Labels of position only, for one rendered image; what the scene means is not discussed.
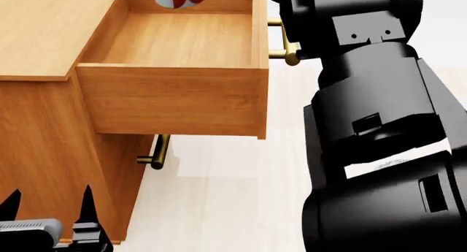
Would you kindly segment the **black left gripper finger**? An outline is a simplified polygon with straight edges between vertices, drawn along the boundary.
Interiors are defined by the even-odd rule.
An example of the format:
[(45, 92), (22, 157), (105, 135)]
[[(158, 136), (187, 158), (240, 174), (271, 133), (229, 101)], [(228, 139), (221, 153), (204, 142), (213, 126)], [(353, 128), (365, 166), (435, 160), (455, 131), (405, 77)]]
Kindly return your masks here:
[(93, 200), (93, 192), (90, 186), (86, 186), (82, 198), (82, 205), (80, 209), (80, 216), (77, 223), (98, 223), (98, 216), (96, 212), (95, 203)]
[(0, 204), (0, 221), (14, 221), (16, 219), (20, 199), (21, 192), (16, 189)]

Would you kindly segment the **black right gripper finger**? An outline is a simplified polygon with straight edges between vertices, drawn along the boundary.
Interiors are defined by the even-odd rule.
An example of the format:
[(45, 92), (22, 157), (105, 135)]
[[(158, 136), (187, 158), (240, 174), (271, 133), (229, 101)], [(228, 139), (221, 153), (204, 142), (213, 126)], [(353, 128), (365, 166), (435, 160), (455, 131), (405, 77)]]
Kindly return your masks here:
[(296, 42), (296, 25), (293, 16), (292, 0), (272, 0), (279, 5), (279, 15), (290, 43)]

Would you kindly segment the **wooden drawer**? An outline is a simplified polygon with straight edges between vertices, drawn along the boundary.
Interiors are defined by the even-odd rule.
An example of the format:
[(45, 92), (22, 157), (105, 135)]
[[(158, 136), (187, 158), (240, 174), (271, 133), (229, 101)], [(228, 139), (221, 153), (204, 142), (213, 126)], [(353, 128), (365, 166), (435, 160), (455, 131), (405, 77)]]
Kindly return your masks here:
[(267, 0), (113, 0), (75, 70), (98, 133), (264, 139)]

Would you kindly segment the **wooden cabinet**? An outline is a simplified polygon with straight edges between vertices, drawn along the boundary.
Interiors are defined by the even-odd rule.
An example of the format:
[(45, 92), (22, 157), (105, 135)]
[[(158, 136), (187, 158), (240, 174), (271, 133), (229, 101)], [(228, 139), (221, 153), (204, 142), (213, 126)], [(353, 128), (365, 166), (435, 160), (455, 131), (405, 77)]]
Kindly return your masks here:
[(124, 241), (169, 71), (129, 53), (155, 0), (0, 0), (0, 196), (72, 235), (86, 187)]

